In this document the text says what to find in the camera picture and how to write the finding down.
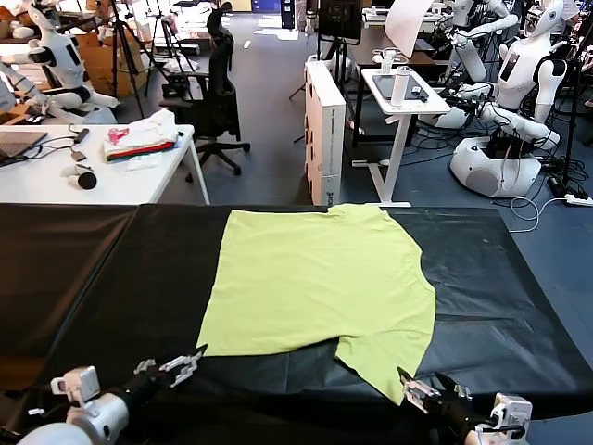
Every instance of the office chair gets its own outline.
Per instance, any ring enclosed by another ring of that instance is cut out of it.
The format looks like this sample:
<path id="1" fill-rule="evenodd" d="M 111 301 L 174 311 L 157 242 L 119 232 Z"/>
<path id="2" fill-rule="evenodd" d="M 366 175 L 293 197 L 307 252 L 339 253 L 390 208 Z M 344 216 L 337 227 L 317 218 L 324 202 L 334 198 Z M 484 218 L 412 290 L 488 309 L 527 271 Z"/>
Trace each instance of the office chair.
<path id="1" fill-rule="evenodd" d="M 214 49 L 208 63 L 208 74 L 199 72 L 182 72 L 169 76 L 168 85 L 163 85 L 163 95 L 167 99 L 160 102 L 175 113 L 175 120 L 180 124 L 194 126 L 195 139 L 208 139 L 210 142 L 198 146 L 198 153 L 202 153 L 200 164 L 203 165 L 210 156 L 215 155 L 233 168 L 236 175 L 241 174 L 241 167 L 227 157 L 222 150 L 243 148 L 246 153 L 251 149 L 249 143 L 223 143 L 216 138 L 224 132 L 241 140 L 239 128 L 239 112 L 237 95 L 234 85 L 228 78 L 231 68 L 234 41 L 231 33 L 221 26 L 221 17 L 228 11 L 224 4 L 220 9 L 212 11 L 208 17 L 208 33 L 212 38 Z M 196 78 L 202 92 L 201 99 L 186 98 L 189 79 Z"/>

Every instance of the power strip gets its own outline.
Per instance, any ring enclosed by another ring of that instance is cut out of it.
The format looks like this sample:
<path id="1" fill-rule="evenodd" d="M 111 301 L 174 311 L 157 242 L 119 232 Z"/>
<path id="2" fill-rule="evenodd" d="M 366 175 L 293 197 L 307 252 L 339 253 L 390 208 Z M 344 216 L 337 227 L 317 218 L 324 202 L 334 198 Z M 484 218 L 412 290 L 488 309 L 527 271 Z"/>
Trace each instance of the power strip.
<path id="1" fill-rule="evenodd" d="M 588 197 L 587 199 L 579 199 L 570 193 L 567 193 L 564 197 L 566 198 L 566 204 L 570 206 L 593 207 L 593 199 L 591 199 L 591 197 Z"/>

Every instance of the white cardboard box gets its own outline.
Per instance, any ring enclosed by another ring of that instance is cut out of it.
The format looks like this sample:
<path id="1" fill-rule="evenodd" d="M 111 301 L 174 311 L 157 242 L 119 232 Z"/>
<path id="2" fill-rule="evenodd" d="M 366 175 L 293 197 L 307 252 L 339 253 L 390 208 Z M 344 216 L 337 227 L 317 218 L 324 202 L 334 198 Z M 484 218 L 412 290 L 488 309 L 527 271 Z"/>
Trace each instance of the white cardboard box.
<path id="1" fill-rule="evenodd" d="M 306 171 L 316 206 L 339 203 L 346 102 L 323 62 L 307 62 Z"/>

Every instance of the folded fabric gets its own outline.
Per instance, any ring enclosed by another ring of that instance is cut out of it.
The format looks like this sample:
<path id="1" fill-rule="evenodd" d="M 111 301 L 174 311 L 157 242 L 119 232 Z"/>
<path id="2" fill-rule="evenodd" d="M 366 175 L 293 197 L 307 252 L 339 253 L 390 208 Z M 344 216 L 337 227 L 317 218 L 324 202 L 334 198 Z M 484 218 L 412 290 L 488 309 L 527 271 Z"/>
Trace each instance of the folded fabric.
<path id="1" fill-rule="evenodd" d="M 107 156 L 107 160 L 127 159 L 127 158 L 132 158 L 134 156 L 147 155 L 149 153 L 157 153 L 159 151 L 165 151 L 170 148 L 173 148 L 174 146 L 175 146 L 175 144 L 172 142 L 166 142 L 166 143 L 160 144 L 158 146 L 144 146 L 142 148 L 136 148 L 136 149 L 132 149 L 132 150 L 125 151 L 125 152 L 121 151 L 121 152 L 112 153 Z"/>
<path id="2" fill-rule="evenodd" d="M 103 149 L 107 160 L 128 158 L 171 148 L 177 137 L 175 115 L 162 109 L 127 127 L 110 129 L 103 141 Z"/>
<path id="3" fill-rule="evenodd" d="M 400 403 L 397 366 L 416 372 L 435 322 L 421 254 L 376 207 L 234 210 L 197 343 L 257 355 L 339 337 L 336 357 Z"/>

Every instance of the white robot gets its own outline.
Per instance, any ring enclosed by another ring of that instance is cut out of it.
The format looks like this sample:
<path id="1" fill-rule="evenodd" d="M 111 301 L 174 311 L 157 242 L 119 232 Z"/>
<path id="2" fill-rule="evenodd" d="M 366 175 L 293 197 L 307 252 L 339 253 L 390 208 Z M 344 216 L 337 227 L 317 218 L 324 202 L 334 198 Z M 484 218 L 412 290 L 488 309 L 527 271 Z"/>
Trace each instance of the white robot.
<path id="1" fill-rule="evenodd" d="M 475 14 L 477 7 L 481 8 L 482 11 L 479 12 L 484 12 L 486 16 L 494 14 L 499 19 L 468 29 L 471 21 L 470 14 L 472 12 Z M 494 32 L 507 30 L 516 25 L 519 18 L 511 14 L 503 0 L 455 0 L 452 10 L 453 14 L 439 24 L 440 32 L 448 30 L 447 36 L 453 46 L 445 76 L 453 77 L 455 73 L 452 71 L 462 65 L 473 82 L 481 82 L 486 78 L 487 71 L 473 41 L 488 38 Z M 436 128 L 459 129 L 469 116 L 467 111 L 453 106 L 451 111 L 444 115 L 428 115 L 420 119 Z"/>
<path id="2" fill-rule="evenodd" d="M 85 70 L 76 50 L 77 41 L 59 34 L 49 20 L 52 0 L 32 0 L 27 11 L 31 20 L 41 30 L 41 40 L 30 40 L 28 53 L 0 57 L 0 71 L 29 97 L 28 103 L 41 107 L 50 114 L 68 123 L 116 123 L 109 108 L 116 107 L 118 100 L 100 95 L 90 84 L 85 83 Z M 10 65 L 34 63 L 47 67 L 59 80 L 62 88 L 45 91 L 43 94 L 18 74 Z"/>
<path id="3" fill-rule="evenodd" d="M 40 426 L 26 435 L 20 445 L 108 445 L 116 443 L 121 431 L 141 407 L 159 391 L 175 388 L 197 369 L 208 345 L 189 355 L 180 355 L 164 364 L 154 359 L 141 361 L 134 377 L 120 387 L 99 396 L 101 387 L 94 366 L 68 371 L 51 381 L 52 392 L 66 395 L 71 404 L 66 422 Z M 44 415 L 44 410 L 29 410 L 29 415 Z"/>
<path id="4" fill-rule="evenodd" d="M 560 137 L 544 123 L 554 103 L 567 65 L 550 57 L 555 49 L 552 30 L 561 20 L 562 0 L 543 0 L 545 8 L 533 32 L 511 47 L 500 46 L 504 60 L 497 83 L 463 85 L 457 96 L 480 99 L 476 117 L 495 122 L 510 141 L 504 156 L 494 158 L 490 137 L 464 139 L 455 149 L 450 169 L 466 187 L 488 197 L 522 197 L 541 168 L 537 159 L 524 156 L 534 148 L 553 149 Z M 538 85 L 533 119 L 517 111 L 524 98 Z"/>
<path id="5" fill-rule="evenodd" d="M 406 401 L 425 414 L 441 420 L 464 445 L 529 445 L 526 440 L 533 405 L 523 397 L 498 393 L 489 417 L 473 411 L 467 387 L 435 373 L 443 389 L 413 379 L 397 368 Z"/>

